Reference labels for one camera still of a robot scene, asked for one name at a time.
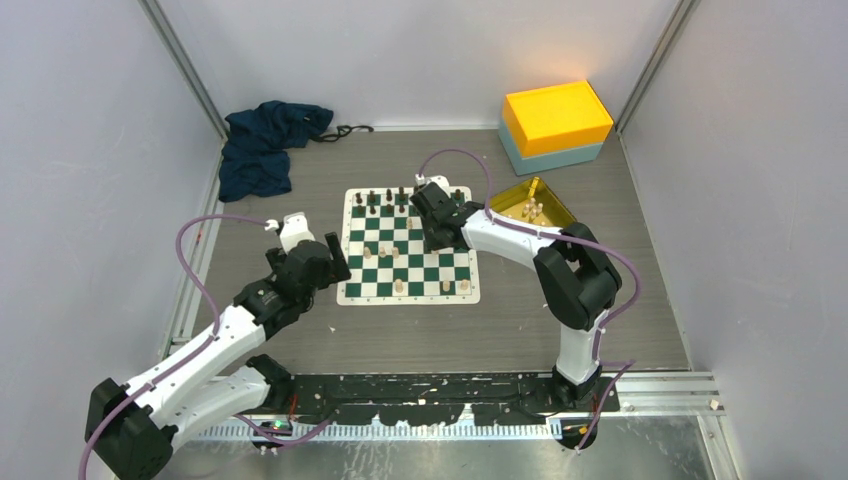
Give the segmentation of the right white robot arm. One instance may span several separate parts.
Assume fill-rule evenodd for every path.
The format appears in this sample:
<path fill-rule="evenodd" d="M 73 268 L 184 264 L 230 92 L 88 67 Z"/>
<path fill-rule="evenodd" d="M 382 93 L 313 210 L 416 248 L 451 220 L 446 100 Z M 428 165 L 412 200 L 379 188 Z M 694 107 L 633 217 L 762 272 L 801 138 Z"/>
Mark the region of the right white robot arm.
<path fill-rule="evenodd" d="M 567 410 L 582 409 L 594 396 L 602 368 L 599 345 L 622 280 L 588 227 L 533 227 L 491 212 L 485 205 L 457 204 L 442 177 L 418 176 L 410 197 L 425 244 L 432 250 L 476 250 L 533 271 L 550 313 L 559 321 L 560 346 L 553 388 Z"/>

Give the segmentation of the gold metal tin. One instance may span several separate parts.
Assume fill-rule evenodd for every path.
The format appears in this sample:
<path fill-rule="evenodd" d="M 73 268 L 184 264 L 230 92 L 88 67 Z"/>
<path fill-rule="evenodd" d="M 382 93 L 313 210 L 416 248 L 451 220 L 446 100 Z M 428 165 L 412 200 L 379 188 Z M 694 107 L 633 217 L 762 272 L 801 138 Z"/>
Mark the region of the gold metal tin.
<path fill-rule="evenodd" d="M 539 227 L 565 228 L 577 219 L 538 176 L 509 187 L 490 199 L 491 209 L 508 219 Z"/>

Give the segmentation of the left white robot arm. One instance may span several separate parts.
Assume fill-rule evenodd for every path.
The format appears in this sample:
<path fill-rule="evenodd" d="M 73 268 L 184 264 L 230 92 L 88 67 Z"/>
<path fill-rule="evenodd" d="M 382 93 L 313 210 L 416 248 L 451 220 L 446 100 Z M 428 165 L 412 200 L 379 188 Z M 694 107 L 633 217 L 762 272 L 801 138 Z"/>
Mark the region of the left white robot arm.
<path fill-rule="evenodd" d="M 296 322 L 317 291 L 350 279 L 336 233 L 324 242 L 289 235 L 267 251 L 270 274 L 246 285 L 218 320 L 177 353 L 123 384 L 92 391 L 79 478 L 97 455 L 120 479 L 152 479 L 192 436 L 250 410 L 277 413 L 293 399 L 292 375 L 266 354 L 215 377 Z"/>

